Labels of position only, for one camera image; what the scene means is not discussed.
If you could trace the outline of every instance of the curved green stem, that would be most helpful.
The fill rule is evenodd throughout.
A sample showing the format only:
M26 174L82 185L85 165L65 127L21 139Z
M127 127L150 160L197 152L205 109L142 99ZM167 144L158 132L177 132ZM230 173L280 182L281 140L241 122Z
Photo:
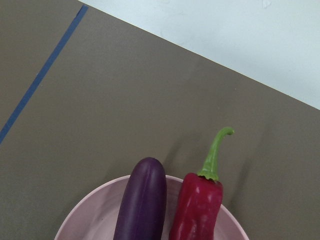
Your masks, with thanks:
M203 176L208 180L219 181L218 177L218 151L222 139L226 135L232 135L235 130L231 127L222 128L215 136L210 147L208 156L206 157L202 170L198 171L198 176Z

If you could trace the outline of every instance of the pepper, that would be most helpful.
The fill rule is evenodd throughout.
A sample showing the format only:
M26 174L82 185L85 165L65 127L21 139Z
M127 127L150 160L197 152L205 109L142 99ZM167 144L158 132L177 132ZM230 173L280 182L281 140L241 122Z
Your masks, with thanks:
M217 174L219 145L235 131L221 129L213 140L202 170L188 173L179 192L169 240L213 240L214 228L223 199L223 185Z

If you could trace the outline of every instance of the green stem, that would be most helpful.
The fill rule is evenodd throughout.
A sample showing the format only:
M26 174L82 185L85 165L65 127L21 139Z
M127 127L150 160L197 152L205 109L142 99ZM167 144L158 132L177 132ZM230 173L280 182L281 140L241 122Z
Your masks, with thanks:
M231 127L222 128L215 136L210 147L208 156L206 157L202 170L198 171L198 176L203 176L208 180L219 181L218 177L218 151L222 139L226 135L232 135L235 130Z

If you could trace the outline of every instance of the blue tape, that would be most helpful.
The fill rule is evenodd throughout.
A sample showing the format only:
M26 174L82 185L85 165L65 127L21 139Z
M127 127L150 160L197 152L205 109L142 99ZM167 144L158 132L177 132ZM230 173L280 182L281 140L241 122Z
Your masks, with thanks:
M5 125L3 126L2 130L0 131L0 144L5 139L7 133L9 132L9 130L11 129L11 127L13 126L15 121L17 120L18 116L20 115L20 113L22 112L24 107L27 105L27 103L30 100L30 98L32 97L32 95L35 93L37 87L39 86L39 84L41 83L43 78L46 76L50 67L55 62L58 55L60 54L60 52L62 51L62 49L64 48L64 46L68 42L68 40L70 39L72 33L75 31L75 29L79 25L80 21L82 20L82 18L86 14L87 10L88 10L88 7L86 5L83 5L81 7L81 9L77 13L76 17L71 22L70 26L65 31L61 40L59 41L57 46L54 48L53 52L51 53L51 55L49 56L49 58L47 59L47 61L43 65L43 67L41 68L40 72L37 74L37 76L33 80L32 84L30 85L28 90L25 92L24 96L22 97L22 99L20 100L20 102L18 103L16 108L14 109L13 113L11 114L11 116L9 117L9 119L7 120Z

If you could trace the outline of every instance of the bowl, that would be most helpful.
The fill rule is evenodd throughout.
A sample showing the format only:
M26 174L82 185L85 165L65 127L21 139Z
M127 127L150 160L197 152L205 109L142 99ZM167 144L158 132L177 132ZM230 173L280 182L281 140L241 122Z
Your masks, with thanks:
M111 180L85 196L68 214L54 240L113 240L121 200L130 175ZM167 205L161 240L169 239L183 180L166 175ZM249 240L232 214L221 205L214 240Z

